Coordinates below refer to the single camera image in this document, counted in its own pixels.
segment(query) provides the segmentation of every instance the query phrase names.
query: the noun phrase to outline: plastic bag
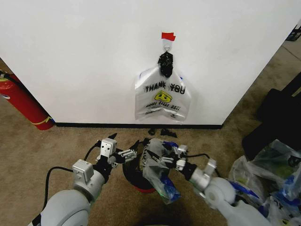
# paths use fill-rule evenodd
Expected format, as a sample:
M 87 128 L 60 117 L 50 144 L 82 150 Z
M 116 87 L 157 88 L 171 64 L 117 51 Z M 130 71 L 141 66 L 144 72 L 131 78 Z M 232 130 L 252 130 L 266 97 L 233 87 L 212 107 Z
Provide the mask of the plastic bag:
M 143 120 L 164 115 L 171 120 L 184 121 L 191 103 L 191 94 L 175 69 L 167 78 L 156 66 L 142 72 L 135 82 L 135 118 Z
M 262 205 L 267 193 L 258 176 L 250 172 L 245 156 L 237 159 L 230 170 L 228 180 L 248 203 L 255 207 Z
M 169 155 L 171 150 L 167 150 L 163 144 L 163 140 L 153 138 L 145 146 L 142 156 L 143 177 L 157 190 L 163 202 L 170 204 L 179 199 L 181 195 L 176 190 L 173 182 L 168 178 L 169 168 L 165 163 L 154 160 L 148 152 L 150 151 L 158 157 Z
M 270 196 L 260 207 L 259 211 L 267 217 L 273 226 L 300 226 L 300 214 L 294 216 L 289 209 L 289 205 Z
M 293 201 L 301 191 L 300 162 L 301 153 L 279 140 L 274 140 L 263 148 L 248 165 L 253 174 L 275 181 L 281 194 Z

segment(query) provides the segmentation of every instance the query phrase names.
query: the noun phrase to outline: black cable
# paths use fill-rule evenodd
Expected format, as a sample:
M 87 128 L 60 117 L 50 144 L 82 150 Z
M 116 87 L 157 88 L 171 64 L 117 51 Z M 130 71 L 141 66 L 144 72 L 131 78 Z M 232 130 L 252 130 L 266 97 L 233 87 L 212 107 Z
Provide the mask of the black cable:
M 102 145 L 102 141 L 101 140 L 98 140 L 90 149 L 89 151 L 87 152 L 86 156 L 84 157 L 84 160 L 86 161 L 88 156 L 90 155 L 91 151 L 95 148 L 95 147 L 100 147 Z
M 52 167 L 52 168 L 48 171 L 47 176 L 46 176 L 46 182 L 45 182 L 45 198 L 44 198 L 44 206 L 43 206 L 42 211 L 44 210 L 44 208 L 46 207 L 47 202 L 48 202 L 48 187 L 49 187 L 49 177 L 50 177 L 50 173 L 51 173 L 52 170 L 55 170 L 55 169 L 60 169 L 60 170 L 68 171 L 68 172 L 73 172 L 73 170 L 68 169 L 68 168 L 65 168 L 65 167 L 61 167 L 61 166 L 54 166 L 54 167 Z
M 89 149 L 89 151 L 87 152 L 86 156 L 84 157 L 84 160 L 85 160 L 85 161 L 87 160 L 87 158 L 88 158 L 88 156 L 90 155 L 91 151 L 92 151 L 95 147 L 96 147 L 96 145 L 93 145 L 93 146 Z
M 199 157 L 199 156 L 206 156 L 208 159 L 210 159 L 210 156 L 207 155 L 206 153 L 202 153 L 202 154 L 195 154 L 195 155 L 185 155 L 184 157 L 186 158 L 194 158 L 194 157 Z M 215 172 L 216 175 L 221 178 L 221 174 L 219 173 L 219 171 L 217 170 L 217 168 L 215 168 Z
M 184 157 L 186 157 L 186 158 L 193 158 L 193 157 L 199 157 L 199 156 L 206 156 L 208 159 L 210 159 L 209 155 L 207 155 L 206 153 L 195 154 L 195 155 L 185 155 Z

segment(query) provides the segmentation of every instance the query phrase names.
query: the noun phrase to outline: white wall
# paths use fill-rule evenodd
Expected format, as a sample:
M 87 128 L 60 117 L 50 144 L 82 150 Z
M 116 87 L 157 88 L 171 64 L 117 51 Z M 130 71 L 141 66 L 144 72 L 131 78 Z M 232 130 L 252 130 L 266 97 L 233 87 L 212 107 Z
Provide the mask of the white wall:
M 184 124 L 222 124 L 300 19 L 299 0 L 0 0 L 0 57 L 56 122 L 135 121 L 134 79 L 174 32 L 197 91 Z

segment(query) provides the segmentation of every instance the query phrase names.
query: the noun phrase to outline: black clip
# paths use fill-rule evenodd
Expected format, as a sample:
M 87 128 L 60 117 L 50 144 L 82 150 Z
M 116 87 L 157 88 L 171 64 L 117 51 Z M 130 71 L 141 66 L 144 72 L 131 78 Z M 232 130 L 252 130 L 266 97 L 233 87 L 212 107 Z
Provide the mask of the black clip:
M 173 73 L 173 61 L 173 55 L 167 51 L 159 57 L 158 64 L 160 64 L 161 74 L 167 78 Z

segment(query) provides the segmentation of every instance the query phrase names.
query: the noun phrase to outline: plastic bag pile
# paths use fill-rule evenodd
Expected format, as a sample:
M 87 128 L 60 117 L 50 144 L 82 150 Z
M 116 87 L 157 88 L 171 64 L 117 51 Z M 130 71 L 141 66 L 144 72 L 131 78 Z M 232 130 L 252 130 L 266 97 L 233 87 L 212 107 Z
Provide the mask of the plastic bag pile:
M 301 153 L 279 140 L 252 160 L 237 159 L 228 180 L 274 226 L 301 225 Z

